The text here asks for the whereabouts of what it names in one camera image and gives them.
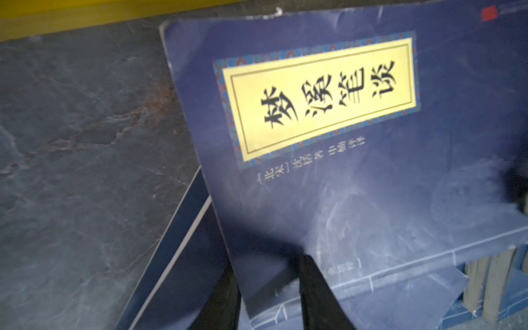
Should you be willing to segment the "separate blue yellow-label book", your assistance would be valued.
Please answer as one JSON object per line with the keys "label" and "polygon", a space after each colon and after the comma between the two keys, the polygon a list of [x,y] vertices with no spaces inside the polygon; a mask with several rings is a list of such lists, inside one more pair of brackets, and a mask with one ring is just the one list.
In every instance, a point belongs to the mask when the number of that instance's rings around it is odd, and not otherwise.
{"label": "separate blue yellow-label book", "polygon": [[179,19],[164,50],[251,329],[527,242],[527,2]]}

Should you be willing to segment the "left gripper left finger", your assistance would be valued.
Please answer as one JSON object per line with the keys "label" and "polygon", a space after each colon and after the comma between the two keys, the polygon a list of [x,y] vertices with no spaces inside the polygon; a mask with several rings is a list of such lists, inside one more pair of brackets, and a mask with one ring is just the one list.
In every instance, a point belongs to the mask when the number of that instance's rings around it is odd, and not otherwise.
{"label": "left gripper left finger", "polygon": [[227,265],[213,292],[189,330],[237,330],[241,293],[231,265]]}

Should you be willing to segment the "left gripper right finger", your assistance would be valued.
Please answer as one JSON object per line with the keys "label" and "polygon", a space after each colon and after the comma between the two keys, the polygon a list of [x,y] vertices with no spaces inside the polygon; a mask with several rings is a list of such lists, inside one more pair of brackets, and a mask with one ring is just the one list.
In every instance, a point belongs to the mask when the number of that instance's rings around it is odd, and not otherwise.
{"label": "left gripper right finger", "polygon": [[299,281],[304,329],[356,329],[309,255],[299,258]]}

